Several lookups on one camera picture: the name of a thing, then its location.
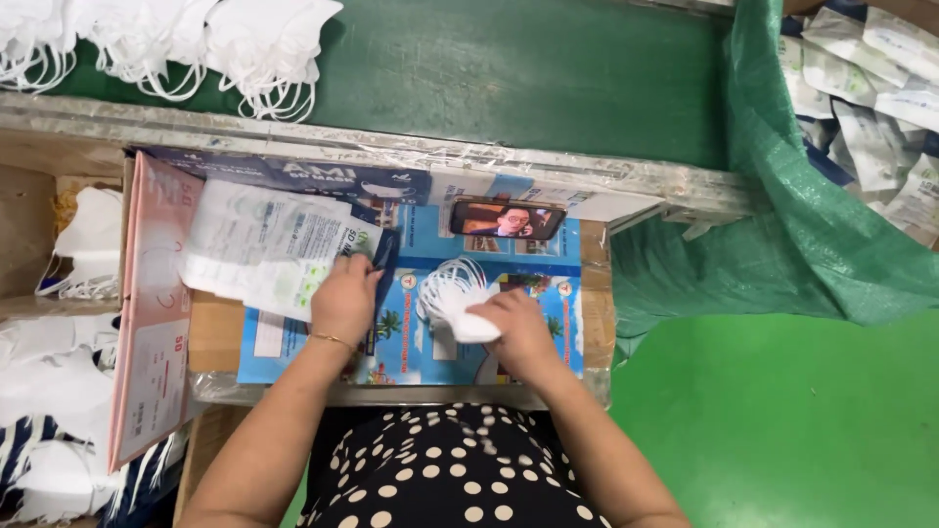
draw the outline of green floor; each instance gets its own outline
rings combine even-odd
[[[610,414],[696,527],[939,525],[939,312],[675,319]]]

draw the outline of palm tree image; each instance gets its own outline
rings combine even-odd
[[[393,332],[401,332],[401,314],[386,308],[375,325],[375,340],[391,339]]]
[[[564,335],[564,328],[561,326],[561,321],[554,316],[547,316],[545,318],[547,323],[547,330],[551,332],[551,338],[561,337]]]

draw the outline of worker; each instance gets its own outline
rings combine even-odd
[[[469,311],[500,328],[489,348],[549,417],[498,403],[370,409],[328,440],[327,390],[372,324],[381,274],[364,256],[336,260],[311,300],[306,346],[212,462],[180,526],[278,526],[308,461],[297,526],[689,526],[519,289]]]

